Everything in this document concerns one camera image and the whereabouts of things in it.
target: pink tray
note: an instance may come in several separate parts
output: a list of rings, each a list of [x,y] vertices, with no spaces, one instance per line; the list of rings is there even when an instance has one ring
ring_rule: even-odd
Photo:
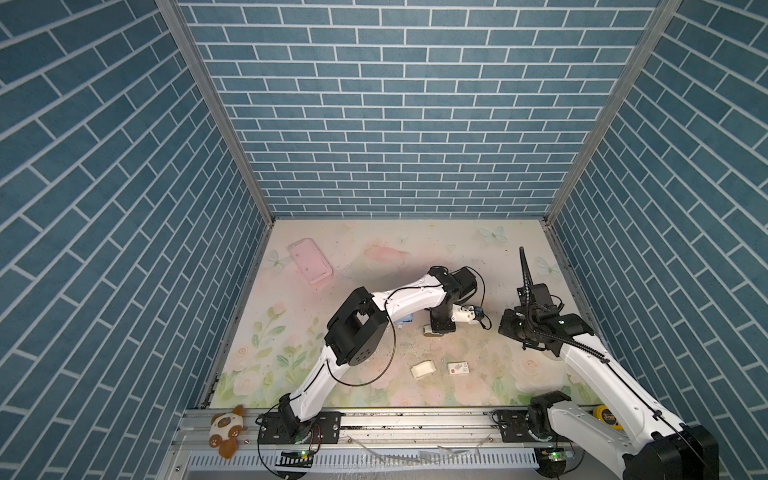
[[[290,245],[288,253],[310,285],[317,285],[333,276],[333,268],[311,238]]]

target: wall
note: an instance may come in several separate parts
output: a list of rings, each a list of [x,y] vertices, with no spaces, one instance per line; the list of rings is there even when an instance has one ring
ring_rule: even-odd
[[[0,22],[0,478],[144,478],[263,224],[152,0]]]
[[[768,3],[685,0],[556,230],[622,363],[766,478]]]
[[[540,217],[657,0],[271,3],[181,4],[278,217]]]

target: floral tabletop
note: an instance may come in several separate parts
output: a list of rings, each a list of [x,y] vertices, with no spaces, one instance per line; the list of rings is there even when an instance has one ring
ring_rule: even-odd
[[[287,247],[312,238],[333,267],[333,277],[311,286],[296,269]],[[326,324],[350,292],[388,290],[426,274],[432,265],[450,270],[474,267],[488,292],[483,308],[493,328],[458,324],[456,332],[425,337],[426,311],[397,326],[397,349],[386,374],[372,385],[337,385],[325,407],[524,405],[531,396],[560,389],[580,404],[597,396],[550,353],[498,333],[505,308],[518,305],[522,285],[518,248],[525,248],[535,283],[560,296],[565,313],[577,313],[536,220],[279,220],[250,292],[211,408],[269,408],[306,378]],[[482,288],[470,301],[479,304]],[[366,382],[386,366],[392,348],[388,326],[376,352],[344,376]],[[432,360],[437,371],[414,379],[410,368]],[[449,362],[469,364],[469,374],[449,375]]]

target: yellow tape measure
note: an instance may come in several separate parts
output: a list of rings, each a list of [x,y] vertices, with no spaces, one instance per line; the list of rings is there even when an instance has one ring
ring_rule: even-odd
[[[621,424],[616,420],[616,417],[613,413],[608,409],[607,406],[601,405],[597,407],[594,412],[592,412],[592,415],[604,424],[610,426],[613,429],[616,430],[624,430],[624,427],[621,426]]]

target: plush toy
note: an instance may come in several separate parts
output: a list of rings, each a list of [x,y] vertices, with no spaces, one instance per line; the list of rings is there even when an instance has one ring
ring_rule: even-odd
[[[237,436],[243,431],[244,407],[238,405],[229,413],[220,413],[210,420],[208,445],[218,447],[222,458],[232,458],[237,451]]]

